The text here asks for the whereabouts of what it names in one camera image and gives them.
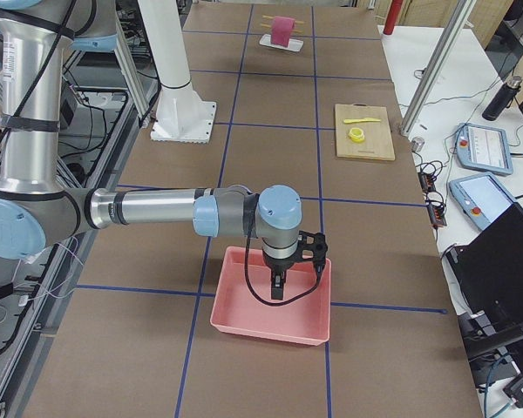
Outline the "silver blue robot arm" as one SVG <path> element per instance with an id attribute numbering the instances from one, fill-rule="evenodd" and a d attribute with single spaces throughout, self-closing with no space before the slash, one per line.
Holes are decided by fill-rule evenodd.
<path id="1" fill-rule="evenodd" d="M 109 225 L 189 221 L 201 236 L 261 239 L 270 304 L 283 305 L 286 272 L 302 258 L 302 209 L 292 188 L 108 192 L 57 182 L 63 52 L 77 38 L 115 44 L 115 20 L 112 1 L 0 1 L 0 257 L 19 260 Z"/>

